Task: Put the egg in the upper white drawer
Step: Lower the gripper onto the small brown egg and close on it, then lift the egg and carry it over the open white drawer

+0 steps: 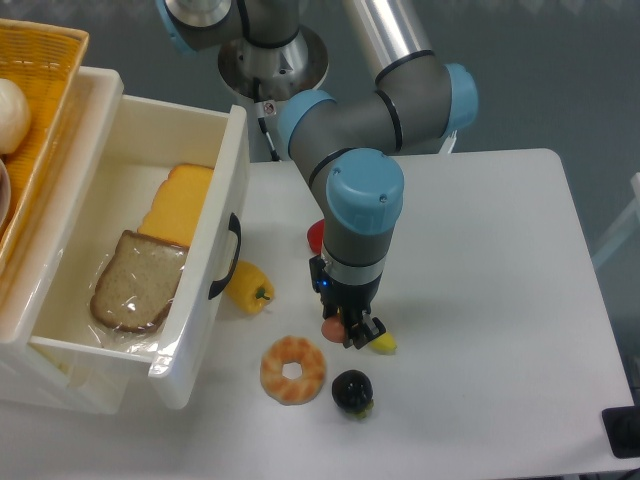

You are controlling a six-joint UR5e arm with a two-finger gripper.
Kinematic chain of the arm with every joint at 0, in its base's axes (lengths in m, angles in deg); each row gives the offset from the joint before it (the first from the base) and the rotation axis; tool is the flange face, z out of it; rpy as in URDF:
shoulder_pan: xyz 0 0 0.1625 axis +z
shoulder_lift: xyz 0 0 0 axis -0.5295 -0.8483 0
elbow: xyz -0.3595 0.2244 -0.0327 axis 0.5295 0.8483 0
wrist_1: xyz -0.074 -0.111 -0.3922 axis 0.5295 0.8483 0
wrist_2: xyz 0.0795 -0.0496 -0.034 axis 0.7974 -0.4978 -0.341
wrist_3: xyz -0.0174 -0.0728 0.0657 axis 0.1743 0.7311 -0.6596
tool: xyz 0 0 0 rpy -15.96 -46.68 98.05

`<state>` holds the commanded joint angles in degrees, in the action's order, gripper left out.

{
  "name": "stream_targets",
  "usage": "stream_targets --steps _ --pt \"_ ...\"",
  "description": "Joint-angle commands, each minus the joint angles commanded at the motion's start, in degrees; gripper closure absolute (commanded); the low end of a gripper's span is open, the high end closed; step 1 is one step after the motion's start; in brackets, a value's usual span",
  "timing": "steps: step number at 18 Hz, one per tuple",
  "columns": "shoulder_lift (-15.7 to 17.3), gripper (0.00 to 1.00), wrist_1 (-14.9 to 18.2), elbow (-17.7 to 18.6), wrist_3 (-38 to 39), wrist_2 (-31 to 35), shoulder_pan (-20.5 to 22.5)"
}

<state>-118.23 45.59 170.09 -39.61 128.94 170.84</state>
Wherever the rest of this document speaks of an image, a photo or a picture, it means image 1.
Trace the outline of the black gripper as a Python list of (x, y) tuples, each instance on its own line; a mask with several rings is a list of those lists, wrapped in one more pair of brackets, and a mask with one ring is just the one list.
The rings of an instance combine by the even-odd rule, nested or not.
[(324, 321), (344, 326), (345, 349), (361, 349), (384, 334), (384, 324), (371, 316), (371, 302), (382, 275), (380, 267), (346, 266), (320, 254), (309, 260), (309, 269), (311, 286), (323, 305)]

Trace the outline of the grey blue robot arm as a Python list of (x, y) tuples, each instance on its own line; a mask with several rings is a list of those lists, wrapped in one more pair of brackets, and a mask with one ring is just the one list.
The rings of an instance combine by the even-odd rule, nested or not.
[(337, 102), (312, 79), (324, 53), (299, 20), (295, 1), (160, 1), (174, 44), (231, 53), (226, 80), (255, 103), (276, 101), (273, 159), (290, 158), (324, 217), (321, 251), (310, 261), (325, 317), (337, 317), (345, 347), (380, 337), (371, 313), (396, 222), (404, 176), (395, 155), (422, 140), (447, 138), (472, 124), (479, 99), (471, 74), (440, 62), (409, 1), (348, 1), (376, 89)]

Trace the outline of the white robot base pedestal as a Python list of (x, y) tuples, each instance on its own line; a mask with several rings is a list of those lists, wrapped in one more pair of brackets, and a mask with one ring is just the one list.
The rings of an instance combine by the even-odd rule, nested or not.
[(286, 160), (277, 131), (279, 113), (291, 97), (324, 83), (329, 68), (324, 42), (306, 26), (291, 42), (272, 49), (234, 40), (220, 48), (218, 68), (236, 103), (247, 111), (250, 159)]

